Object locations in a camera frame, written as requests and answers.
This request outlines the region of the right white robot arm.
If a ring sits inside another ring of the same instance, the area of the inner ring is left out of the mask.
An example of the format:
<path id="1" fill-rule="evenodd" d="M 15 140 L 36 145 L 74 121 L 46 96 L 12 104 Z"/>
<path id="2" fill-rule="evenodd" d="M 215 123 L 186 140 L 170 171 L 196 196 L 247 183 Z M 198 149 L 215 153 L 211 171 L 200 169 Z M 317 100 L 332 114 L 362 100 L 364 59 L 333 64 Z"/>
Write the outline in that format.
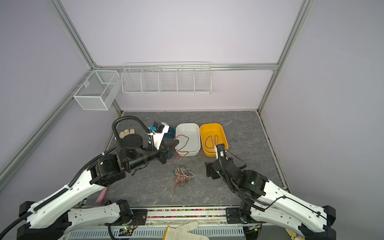
<path id="1" fill-rule="evenodd" d="M 207 177 L 222 179 L 242 202 L 226 208 L 230 224 L 269 223 L 288 229 L 305 240 L 335 240 L 332 228 L 336 210 L 310 204 L 283 190 L 256 171 L 238 168 L 231 159 L 219 157 L 206 163 Z"/>

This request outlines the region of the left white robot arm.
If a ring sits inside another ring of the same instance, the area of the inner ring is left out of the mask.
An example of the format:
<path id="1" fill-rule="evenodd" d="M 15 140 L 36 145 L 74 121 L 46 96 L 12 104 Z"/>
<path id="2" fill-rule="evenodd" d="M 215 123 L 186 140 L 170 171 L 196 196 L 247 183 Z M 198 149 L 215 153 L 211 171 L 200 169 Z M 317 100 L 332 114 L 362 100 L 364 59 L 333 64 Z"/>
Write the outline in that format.
<path id="1" fill-rule="evenodd" d="M 138 134 L 124 137 L 117 130 L 122 121 L 136 121 L 146 132 L 149 147 L 143 147 L 143 138 Z M 170 154 L 179 144 L 178 139 L 167 140 L 169 131 L 165 123 L 155 122 L 147 127 L 139 118 L 124 116 L 112 123 L 115 147 L 108 149 L 86 163 L 74 178 L 49 197 L 39 202 L 26 201 L 20 206 L 19 218 L 1 232 L 1 238 L 17 226 L 18 240 L 58 240 L 78 228 L 90 225 L 119 226 L 133 221 L 134 213 L 126 200 L 113 204 L 88 208 L 84 212 L 74 209 L 75 204 L 124 179 L 128 173 L 134 175 L 151 161 L 166 164 Z"/>

